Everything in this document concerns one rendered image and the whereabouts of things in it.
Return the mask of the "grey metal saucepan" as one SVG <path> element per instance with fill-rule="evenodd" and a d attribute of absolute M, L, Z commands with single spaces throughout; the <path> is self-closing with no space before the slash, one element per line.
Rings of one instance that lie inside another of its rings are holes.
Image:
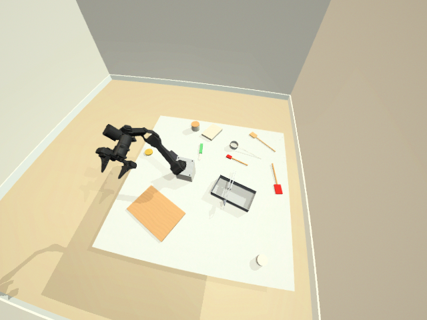
<path fill-rule="evenodd" d="M 238 144 L 238 142 L 237 141 L 232 141 L 231 143 L 230 143 L 230 148 L 231 149 L 237 149 L 238 147 L 240 147 L 240 146 L 238 146 L 239 144 Z M 242 147 L 240 147 L 240 148 L 242 148 Z M 244 148 L 242 148 L 243 150 L 245 150 L 245 151 L 247 151 L 246 149 L 244 149 Z M 247 151 L 247 152 L 249 152 L 249 151 Z M 251 152 L 249 152 L 249 153 L 251 153 Z M 253 154 L 253 153 L 251 153 L 252 155 L 255 155 L 255 154 Z M 257 155 L 255 155 L 256 157 L 258 157 Z"/>

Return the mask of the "grey rectangular roasting tin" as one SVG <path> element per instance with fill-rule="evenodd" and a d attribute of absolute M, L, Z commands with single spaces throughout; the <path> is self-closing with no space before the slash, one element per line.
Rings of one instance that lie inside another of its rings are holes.
<path fill-rule="evenodd" d="M 230 182 L 229 178 L 220 175 L 218 180 L 216 181 L 216 184 L 210 191 L 211 195 L 217 197 L 218 199 L 221 199 L 222 201 L 226 200 L 226 203 L 234 205 L 244 210 L 245 212 L 248 212 L 257 191 L 246 187 L 245 185 L 242 185 L 241 183 L 238 183 L 236 181 L 234 181 L 232 185 L 232 182 L 232 179 Z M 226 196 L 228 196 L 228 198 Z"/>

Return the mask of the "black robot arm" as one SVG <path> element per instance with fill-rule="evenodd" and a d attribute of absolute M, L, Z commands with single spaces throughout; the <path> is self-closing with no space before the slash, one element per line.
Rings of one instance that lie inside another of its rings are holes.
<path fill-rule="evenodd" d="M 146 133 L 151 134 L 147 139 L 144 137 Z M 123 143 L 129 147 L 131 143 L 137 142 L 135 137 L 141 136 L 146 143 L 155 147 L 163 155 L 165 160 L 169 163 L 170 170 L 174 175 L 179 175 L 186 168 L 186 161 L 176 161 L 163 146 L 160 136 L 156 132 L 148 130 L 145 127 L 132 128 L 130 125 L 124 125 L 118 129 L 108 124 L 103 131 L 103 135 L 109 137 L 113 141 L 119 140 L 118 143 Z"/>

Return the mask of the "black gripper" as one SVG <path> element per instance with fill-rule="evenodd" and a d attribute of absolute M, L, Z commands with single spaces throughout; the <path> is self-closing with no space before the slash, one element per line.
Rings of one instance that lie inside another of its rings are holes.
<path fill-rule="evenodd" d="M 118 176 L 118 179 L 120 179 L 130 169 L 136 169 L 137 163 L 125 160 L 127 159 L 126 155 L 128 151 L 130 151 L 129 146 L 124 145 L 123 143 L 118 143 L 115 146 L 115 151 L 113 153 L 111 153 L 111 150 L 105 147 L 97 148 L 96 153 L 99 154 L 99 157 L 101 157 L 101 172 L 104 172 L 104 170 L 106 169 L 110 158 L 113 158 L 123 163 L 122 170 Z"/>

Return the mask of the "grey cylindrical jar with orange lid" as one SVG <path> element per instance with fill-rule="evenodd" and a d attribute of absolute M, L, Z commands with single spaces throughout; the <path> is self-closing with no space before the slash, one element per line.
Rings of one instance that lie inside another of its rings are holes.
<path fill-rule="evenodd" d="M 192 131 L 199 131 L 199 122 L 198 121 L 192 121 L 191 122 L 191 130 Z"/>

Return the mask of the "red spatula with wooden handle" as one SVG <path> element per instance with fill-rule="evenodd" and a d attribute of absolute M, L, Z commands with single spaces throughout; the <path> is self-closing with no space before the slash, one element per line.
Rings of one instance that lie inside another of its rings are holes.
<path fill-rule="evenodd" d="M 274 177 L 275 177 L 275 180 L 276 180 L 276 184 L 274 185 L 274 188 L 275 188 L 276 194 L 283 194 L 283 193 L 282 193 L 281 185 L 280 185 L 280 184 L 278 184 L 278 181 L 277 181 L 277 178 L 276 178 L 276 173 L 275 173 L 275 170 L 274 170 L 274 164 L 273 164 L 273 163 L 272 163 L 272 168 L 273 168 L 273 171 L 274 171 Z"/>

